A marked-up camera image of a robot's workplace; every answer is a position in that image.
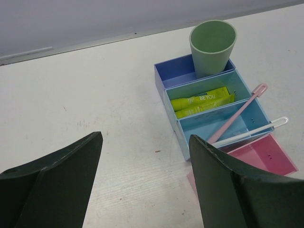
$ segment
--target yellow-green packet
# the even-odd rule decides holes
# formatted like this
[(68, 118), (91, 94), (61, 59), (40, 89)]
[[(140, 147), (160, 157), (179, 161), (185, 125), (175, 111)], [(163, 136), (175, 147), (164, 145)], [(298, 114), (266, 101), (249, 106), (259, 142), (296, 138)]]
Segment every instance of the yellow-green packet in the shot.
[(210, 110), (213, 108), (217, 108), (223, 105), (227, 105), (234, 102), (234, 94), (226, 96), (226, 97), (222, 97), (213, 101), (209, 101), (209, 102), (204, 102), (201, 104), (196, 104), (193, 105), (191, 107), (182, 109), (180, 111), (175, 112), (176, 117), (178, 119), (189, 116), (189, 115), (193, 115), (196, 113), (200, 113), (200, 112), (204, 112), (206, 110)]
[(198, 105), (204, 102), (214, 101), (222, 97), (229, 96), (226, 87), (214, 89), (205, 93), (198, 94), (190, 98), (179, 98), (171, 100), (174, 111), (179, 111), (192, 105)]

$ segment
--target green cup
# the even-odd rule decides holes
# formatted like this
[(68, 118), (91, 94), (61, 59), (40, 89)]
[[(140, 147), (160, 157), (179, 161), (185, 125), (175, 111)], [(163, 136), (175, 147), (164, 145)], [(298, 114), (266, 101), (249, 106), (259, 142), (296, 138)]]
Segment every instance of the green cup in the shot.
[(196, 77), (222, 72), (236, 40), (236, 29), (225, 21), (209, 20), (196, 26), (190, 33)]

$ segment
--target blue organizer tray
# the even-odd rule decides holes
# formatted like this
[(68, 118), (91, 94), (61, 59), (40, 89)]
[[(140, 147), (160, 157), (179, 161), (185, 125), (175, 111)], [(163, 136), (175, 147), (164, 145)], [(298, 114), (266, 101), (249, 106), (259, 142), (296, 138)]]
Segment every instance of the blue organizer tray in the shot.
[[(164, 103), (169, 121), (177, 135), (185, 160), (190, 159), (189, 138), (191, 134), (197, 134), (201, 138), (207, 140), (251, 97), (251, 91), (248, 89), (244, 80), (235, 69), (203, 79), (194, 78), (193, 81), (190, 81), (189, 79), (189, 81), (187, 81), (185, 84), (165, 88), (166, 86), (170, 85), (170, 83), (168, 83), (168, 78), (186, 78), (183, 73), (189, 75), (189, 70), (194, 70), (193, 62), (190, 61), (190, 59), (192, 60), (192, 57), (190, 57), (191, 55), (155, 65), (155, 83)], [(176, 118), (170, 100), (191, 97), (193, 95), (223, 86), (227, 87), (230, 94), (235, 94), (234, 103), (181, 119)], [(227, 129), (219, 140), (251, 131), (268, 123), (270, 123), (269, 119), (264, 113), (258, 100), (255, 99)], [(258, 137), (261, 137), (262, 135), (270, 133), (271, 131), (273, 131), (273, 128), (253, 134), (242, 140), (228, 143), (221, 147), (221, 149), (229, 151), (230, 148), (237, 148), (243, 144), (255, 140)]]
[[(231, 60), (229, 60), (224, 71), (216, 75), (231, 72), (235, 70), (235, 68), (236, 67)], [(191, 54), (155, 64), (154, 70), (155, 83), (160, 94), (162, 94), (165, 89), (201, 80), (196, 78)]]

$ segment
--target dark blue compartment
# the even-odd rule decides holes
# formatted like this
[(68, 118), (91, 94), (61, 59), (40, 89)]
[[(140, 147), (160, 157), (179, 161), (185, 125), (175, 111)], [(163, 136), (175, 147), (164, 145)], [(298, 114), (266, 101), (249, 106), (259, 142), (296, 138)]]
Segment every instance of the dark blue compartment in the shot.
[[(234, 69), (234, 64), (231, 62), (231, 60), (229, 60), (224, 71), (208, 77), (227, 73), (233, 71)], [(195, 76), (192, 55), (182, 56), (166, 62), (155, 64), (155, 73), (155, 77), (158, 76), (160, 78), (163, 88), (165, 89), (202, 79), (197, 79)]]

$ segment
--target table surface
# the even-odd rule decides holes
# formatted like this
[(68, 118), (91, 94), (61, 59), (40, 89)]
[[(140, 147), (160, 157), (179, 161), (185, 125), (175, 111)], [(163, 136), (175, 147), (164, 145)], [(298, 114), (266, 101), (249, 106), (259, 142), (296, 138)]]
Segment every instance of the table surface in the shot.
[[(230, 19), (231, 59), (304, 178), (304, 5)], [(153, 64), (190, 53), (192, 28), (0, 67), (0, 172), (101, 131), (85, 228), (203, 227), (190, 164), (154, 84)]]

